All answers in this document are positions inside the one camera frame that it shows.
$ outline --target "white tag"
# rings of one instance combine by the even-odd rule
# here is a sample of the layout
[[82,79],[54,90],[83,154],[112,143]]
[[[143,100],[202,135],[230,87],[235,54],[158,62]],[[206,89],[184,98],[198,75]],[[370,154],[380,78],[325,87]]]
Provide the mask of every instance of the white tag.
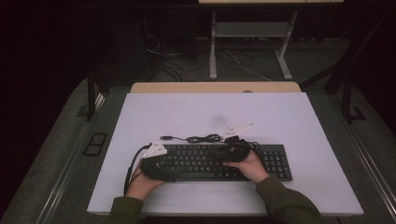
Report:
[[161,156],[165,155],[167,152],[163,144],[160,141],[156,141],[146,150],[145,154],[143,154],[143,158]]
[[222,136],[223,139],[229,138],[229,137],[234,137],[237,136],[238,134],[250,129],[253,127],[254,124],[249,124],[249,125],[244,125],[244,126],[237,126],[237,127],[229,127],[226,131],[226,133]]

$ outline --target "black keyboard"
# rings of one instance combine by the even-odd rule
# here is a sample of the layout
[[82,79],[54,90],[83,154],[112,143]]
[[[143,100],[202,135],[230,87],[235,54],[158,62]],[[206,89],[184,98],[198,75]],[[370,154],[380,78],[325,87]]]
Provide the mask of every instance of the black keyboard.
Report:
[[[208,155],[222,145],[164,145],[167,154],[161,161],[162,167],[180,170],[178,181],[235,181],[248,180],[234,167],[223,166],[221,161]],[[291,171],[283,145],[260,145],[257,147],[262,164],[271,176],[281,181],[291,181]]]

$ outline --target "sleeve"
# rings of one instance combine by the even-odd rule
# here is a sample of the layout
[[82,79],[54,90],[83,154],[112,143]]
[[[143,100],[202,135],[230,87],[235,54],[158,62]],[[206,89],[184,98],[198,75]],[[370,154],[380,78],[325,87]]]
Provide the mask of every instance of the sleeve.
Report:
[[103,224],[138,224],[140,223],[140,211],[143,202],[129,197],[114,199],[110,215]]
[[259,183],[256,191],[264,200],[269,214],[285,224],[324,224],[315,205],[302,193],[287,189],[274,177]]

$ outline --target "metal frame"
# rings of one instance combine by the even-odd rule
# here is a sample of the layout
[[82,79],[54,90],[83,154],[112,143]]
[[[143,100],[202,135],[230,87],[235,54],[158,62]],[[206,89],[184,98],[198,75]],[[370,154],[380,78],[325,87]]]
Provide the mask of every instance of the metal frame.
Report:
[[[238,36],[251,36],[251,37],[283,37],[283,43],[280,50],[276,50],[276,58],[279,63],[280,69],[285,79],[292,79],[290,70],[285,61],[285,52],[288,47],[291,33],[294,28],[294,23],[297,19],[298,11],[293,11],[289,22],[261,22],[258,26],[257,22],[216,22],[216,12],[212,13],[212,34],[210,42],[210,56],[209,56],[209,74],[210,79],[216,80],[217,67],[216,67],[216,36],[221,37],[238,37]],[[249,31],[246,26],[255,28]]]

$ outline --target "table surface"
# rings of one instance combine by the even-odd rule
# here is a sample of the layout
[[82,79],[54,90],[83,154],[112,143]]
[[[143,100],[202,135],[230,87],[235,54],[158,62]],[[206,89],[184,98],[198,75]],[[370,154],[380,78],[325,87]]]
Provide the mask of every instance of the table surface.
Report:
[[[133,93],[125,99],[88,212],[107,214],[110,211],[113,199],[122,195],[132,157],[143,145],[162,135],[184,138],[222,134],[229,126],[254,123],[254,127],[240,137],[285,146],[293,175],[293,180],[285,183],[287,188],[310,198],[324,216],[363,213],[305,93],[240,92],[245,88],[226,93],[180,93],[176,91],[177,85],[180,84],[152,84],[153,91],[167,86],[171,93],[164,93],[164,89],[162,93],[148,93],[148,86],[142,84],[132,87]],[[249,182],[169,183],[156,189],[142,210],[142,216],[265,214],[265,206]]]
[[133,93],[170,92],[301,92],[295,82],[139,82]]

